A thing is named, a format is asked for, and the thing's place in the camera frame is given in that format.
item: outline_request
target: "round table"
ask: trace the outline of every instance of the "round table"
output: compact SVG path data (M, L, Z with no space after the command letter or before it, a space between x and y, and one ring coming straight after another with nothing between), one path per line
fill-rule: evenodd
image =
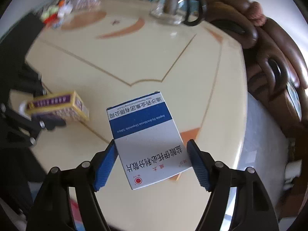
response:
M43 132L33 153L46 171L71 169L104 150L112 134L106 108L160 90L184 143L236 168L246 125L247 88L241 45L213 25L160 24L151 4L101 0L100 8L70 15L45 29L26 60L50 92L73 91L90 121ZM15 106L23 99L12 93ZM195 230L209 193L193 169L178 181L131 190L117 159L96 193L107 222L126 231Z

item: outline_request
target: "blue stripe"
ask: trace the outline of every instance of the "blue stripe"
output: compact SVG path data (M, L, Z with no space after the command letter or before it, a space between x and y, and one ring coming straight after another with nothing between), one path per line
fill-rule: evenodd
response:
M171 120L165 102L110 120L114 139L130 135L140 130Z
M144 97L148 97L148 96L155 95L155 94L158 94L158 93L160 93L160 91L156 91L156 92L154 92L154 93L152 93L152 94L148 94L148 95L145 95L145 96L141 96L141 97L132 99L132 100L130 100L130 101L123 102L123 103L121 103L121 104L119 104L119 105L116 105L116 106L113 106L113 107L109 107L109 108L107 108L107 110L113 109L113 108L116 108L116 107L119 107L119 106L124 105L124 104L129 103L129 102L137 101L137 100L142 99L142 98L144 98Z

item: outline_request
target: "black handle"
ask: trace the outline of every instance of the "black handle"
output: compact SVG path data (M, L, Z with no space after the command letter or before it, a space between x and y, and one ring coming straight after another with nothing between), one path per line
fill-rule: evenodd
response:
M189 15L190 15L190 4L189 4L189 0L186 0L187 10L186 10L186 17L185 17L185 20L183 21L183 23L187 26L196 26L201 22L201 20L203 18L205 4L203 3L202 0L196 0L196 1L199 2L199 16L195 21L189 22L188 18L189 18Z

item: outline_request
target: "screw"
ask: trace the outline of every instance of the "screw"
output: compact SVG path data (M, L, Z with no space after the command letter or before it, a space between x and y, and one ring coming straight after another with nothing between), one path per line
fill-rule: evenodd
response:
M41 128L45 128L45 123L43 121L39 121L39 124L41 125Z
M1 103L0 108L2 112L5 112L7 110L7 108L5 107L3 103Z
M84 161L83 163L81 163L82 167L90 167L90 162L89 161Z
M224 164L221 161L217 161L215 162L215 166L221 168L224 166Z
M53 167L50 172L52 172L53 174L55 174L56 172L59 171L59 168L58 167Z
M30 137L30 142L32 143L33 146L36 145L36 140L33 137Z
M247 171L250 173L250 174L253 174L255 172L255 169L253 167L248 167L247 168Z

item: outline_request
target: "red logo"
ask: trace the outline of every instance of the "red logo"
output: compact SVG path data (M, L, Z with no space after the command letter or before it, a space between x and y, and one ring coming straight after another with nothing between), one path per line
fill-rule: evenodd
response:
M141 184L141 182L142 182L142 180L141 180L140 177L137 177L137 178L135 179L135 183L136 183L136 184Z

